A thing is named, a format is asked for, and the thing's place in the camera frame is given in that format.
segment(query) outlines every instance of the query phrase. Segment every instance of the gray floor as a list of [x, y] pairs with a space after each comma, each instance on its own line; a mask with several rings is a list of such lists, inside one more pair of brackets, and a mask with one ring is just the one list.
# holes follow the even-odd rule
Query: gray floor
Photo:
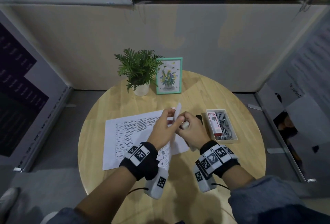
[[[86, 193], [81, 184], [77, 149], [83, 122], [101, 91], [74, 91], [42, 148], [30, 173], [16, 173], [0, 166], [0, 195], [9, 187], [22, 189], [7, 224], [39, 224], [45, 215], [63, 207], [74, 207]], [[253, 94], [236, 94], [245, 104], [258, 105]], [[265, 148], [280, 147], [262, 111], [250, 109], [261, 131]], [[266, 152], [266, 174], [298, 181], [285, 154]]]

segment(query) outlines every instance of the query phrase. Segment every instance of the person's left hand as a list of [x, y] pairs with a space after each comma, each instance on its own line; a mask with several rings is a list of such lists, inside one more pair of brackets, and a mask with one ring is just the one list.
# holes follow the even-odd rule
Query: person's left hand
[[156, 121], [147, 140], [147, 142], [155, 146], [157, 151], [159, 151], [171, 140], [171, 138], [175, 135], [175, 130], [180, 127], [184, 121], [184, 117], [180, 116], [172, 124], [172, 126], [168, 127], [167, 124], [171, 123], [167, 121], [167, 117], [173, 117], [174, 113], [175, 109], [164, 109], [162, 115]]

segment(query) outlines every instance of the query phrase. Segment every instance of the potted plant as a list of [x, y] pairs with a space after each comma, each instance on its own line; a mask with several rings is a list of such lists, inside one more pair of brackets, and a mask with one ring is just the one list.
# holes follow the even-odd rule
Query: potted plant
[[166, 89], [171, 89], [174, 85], [174, 81], [177, 78], [176, 72], [171, 72], [170, 70], [167, 71], [167, 74], [165, 74], [165, 71], [162, 70], [162, 76], [160, 77], [160, 81], [163, 85], [165, 85]]
[[135, 52], [129, 48], [124, 49], [123, 55], [114, 55], [121, 62], [118, 75], [127, 76], [127, 92], [133, 88], [134, 94], [144, 96], [149, 91], [150, 83], [156, 84], [156, 69], [163, 64], [158, 58], [163, 56], [153, 53], [148, 50]]

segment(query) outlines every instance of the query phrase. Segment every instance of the wrist-mounted device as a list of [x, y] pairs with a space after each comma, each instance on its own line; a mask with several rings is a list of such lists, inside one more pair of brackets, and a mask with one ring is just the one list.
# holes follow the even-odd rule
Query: wrist-mounted device
[[119, 166], [125, 166], [136, 180], [146, 178], [144, 192], [154, 198], [162, 196], [165, 182], [168, 178], [168, 171], [159, 168], [157, 160], [158, 151], [148, 142], [133, 145], [124, 155]]
[[216, 141], [209, 141], [200, 149], [200, 158], [196, 161], [193, 172], [200, 191], [207, 192], [216, 188], [212, 174], [222, 175], [231, 167], [239, 165], [238, 157], [226, 146]]

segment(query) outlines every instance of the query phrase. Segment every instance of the blue denim shirt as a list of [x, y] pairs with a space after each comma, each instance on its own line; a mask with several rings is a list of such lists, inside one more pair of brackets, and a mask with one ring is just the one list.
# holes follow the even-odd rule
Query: blue denim shirt
[[[306, 208], [291, 186], [275, 176], [264, 176], [243, 188], [233, 190], [228, 202], [238, 224], [330, 223], [330, 216]], [[60, 210], [47, 222], [88, 223], [70, 208]]]

